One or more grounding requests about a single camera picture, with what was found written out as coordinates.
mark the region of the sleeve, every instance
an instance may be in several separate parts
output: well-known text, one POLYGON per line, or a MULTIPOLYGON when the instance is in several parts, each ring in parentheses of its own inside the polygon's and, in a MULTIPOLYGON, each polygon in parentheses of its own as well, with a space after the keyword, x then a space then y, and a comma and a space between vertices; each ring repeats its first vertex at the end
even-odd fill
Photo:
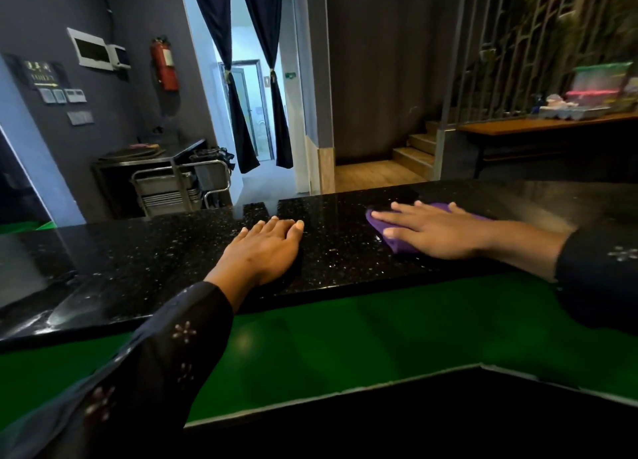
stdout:
POLYGON ((579 229, 556 262, 556 294, 589 327, 638 334, 638 226, 579 229))
POLYGON ((164 304, 109 363, 0 435, 0 457, 164 457, 221 358, 233 321, 200 282, 164 304))

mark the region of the black curtain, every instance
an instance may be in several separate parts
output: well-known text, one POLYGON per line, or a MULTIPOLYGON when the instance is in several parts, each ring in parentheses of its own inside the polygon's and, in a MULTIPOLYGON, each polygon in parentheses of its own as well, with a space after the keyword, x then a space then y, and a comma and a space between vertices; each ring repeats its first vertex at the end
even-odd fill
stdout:
POLYGON ((270 92, 274 112, 275 143, 277 146, 277 166, 292 168, 292 150, 286 114, 281 102, 279 83, 275 76, 275 60, 279 45, 279 28, 281 26, 281 0, 246 0, 250 18, 253 21, 257 38, 262 46, 266 62, 270 66, 270 92))
POLYGON ((239 171, 242 173, 250 172, 253 168, 259 166, 259 161, 255 156, 248 125, 246 125, 246 118, 239 103, 235 80, 230 72, 233 61, 230 32, 230 0, 197 0, 197 4, 202 11, 208 30, 211 32, 212 40, 217 46, 221 62, 224 64, 224 77, 228 85, 230 121, 235 139, 235 149, 237 150, 239 171))

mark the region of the fire extinguisher label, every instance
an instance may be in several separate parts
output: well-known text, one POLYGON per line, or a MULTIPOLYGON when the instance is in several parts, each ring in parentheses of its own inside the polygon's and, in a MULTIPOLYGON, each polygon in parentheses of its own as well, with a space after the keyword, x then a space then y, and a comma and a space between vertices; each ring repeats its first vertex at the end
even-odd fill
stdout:
POLYGON ((166 61, 166 65, 175 66, 175 63, 173 62, 173 54, 171 53, 171 51, 168 49, 163 49, 163 51, 164 51, 164 61, 166 61))

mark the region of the fire extinguisher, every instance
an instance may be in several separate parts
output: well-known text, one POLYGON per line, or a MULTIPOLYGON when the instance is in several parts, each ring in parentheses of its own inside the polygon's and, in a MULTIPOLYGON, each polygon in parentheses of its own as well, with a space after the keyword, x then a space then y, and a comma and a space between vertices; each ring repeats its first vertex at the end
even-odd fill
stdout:
POLYGON ((175 63, 173 62, 173 55, 166 36, 153 39, 151 42, 151 56, 155 63, 159 84, 164 88, 164 91, 179 91, 175 63))

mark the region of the staircase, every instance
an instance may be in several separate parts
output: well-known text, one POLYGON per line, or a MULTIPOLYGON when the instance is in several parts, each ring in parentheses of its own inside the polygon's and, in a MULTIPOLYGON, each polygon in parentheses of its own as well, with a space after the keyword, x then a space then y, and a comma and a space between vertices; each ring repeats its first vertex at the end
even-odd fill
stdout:
POLYGON ((392 150, 392 159, 420 177, 430 180, 435 165, 437 128, 437 122, 428 121, 427 132, 409 135, 406 147, 392 150))

